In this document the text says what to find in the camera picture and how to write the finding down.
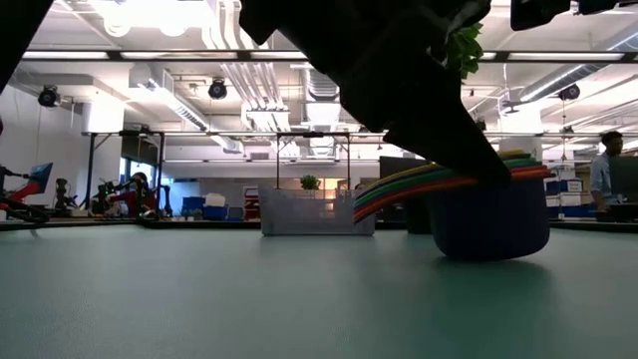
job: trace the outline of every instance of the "translucent storage bin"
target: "translucent storage bin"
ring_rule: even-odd
[[[259,187],[264,235],[372,235],[375,217],[354,224],[355,192]]]

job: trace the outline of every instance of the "navy blue bowl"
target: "navy blue bowl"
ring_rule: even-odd
[[[437,247],[451,259],[517,258],[549,241],[543,179],[433,192],[428,204]]]

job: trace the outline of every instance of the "table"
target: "table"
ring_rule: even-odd
[[[637,258],[561,229],[488,264],[404,231],[0,232],[0,358],[635,358]]]

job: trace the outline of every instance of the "dark robotic arm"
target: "dark robotic arm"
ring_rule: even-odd
[[[448,35],[478,22],[489,0],[242,0],[257,43],[280,31],[339,87],[341,104],[384,140],[484,182],[509,172],[461,102],[447,71]]]

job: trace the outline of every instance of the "blue shirt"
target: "blue shirt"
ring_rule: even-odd
[[[611,178],[609,177],[609,156],[602,154],[591,163],[590,191],[599,191],[605,204],[618,204],[622,200],[619,194],[611,192]]]

